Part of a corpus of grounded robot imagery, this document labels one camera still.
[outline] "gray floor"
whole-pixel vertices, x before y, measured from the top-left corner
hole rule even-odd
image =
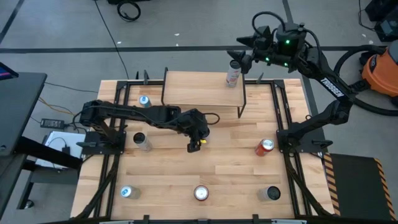
[[[0,30],[4,27],[16,0],[0,1]],[[273,0],[152,0],[139,2],[142,16],[138,21],[122,21],[115,6],[98,1],[109,29],[120,47],[175,47],[238,45],[235,38],[251,35],[251,18],[259,11],[273,11],[286,18],[282,1]],[[375,33],[358,25],[357,1],[289,0],[295,22],[305,22],[313,30],[322,46],[350,46],[380,43]],[[364,14],[363,21],[371,25]],[[261,17],[257,24],[275,27],[272,17]],[[25,0],[1,48],[77,48],[112,47],[113,44],[101,21],[93,1]],[[325,52],[333,67],[344,52]],[[130,77],[146,69],[151,78],[162,78],[164,67],[171,70],[224,72],[229,57],[223,51],[199,52],[123,52]],[[19,72],[44,72],[48,82],[86,90],[97,90],[100,80],[124,79],[126,75],[116,53],[67,54],[0,54],[0,61]],[[341,76],[355,81],[359,69],[355,58],[348,61]],[[248,74],[265,78],[298,78],[297,72],[255,64]],[[333,100],[319,84],[312,82],[318,109],[323,110]],[[391,108],[386,97],[367,92],[363,100]],[[48,103],[66,106],[79,112],[84,102],[96,98],[92,93],[79,93],[54,86],[46,86],[42,93]],[[57,113],[37,103],[32,114],[35,119],[57,118],[70,121],[71,116]],[[383,117],[353,107],[348,123],[324,128],[327,139],[334,141],[331,152],[379,158],[384,166],[394,208],[398,210],[398,177],[396,161],[398,118]],[[24,135],[41,141],[50,130],[41,129],[30,121]],[[30,210],[15,210],[27,173],[23,172],[1,223],[40,223],[68,218],[75,186],[36,185],[31,199],[36,206]]]

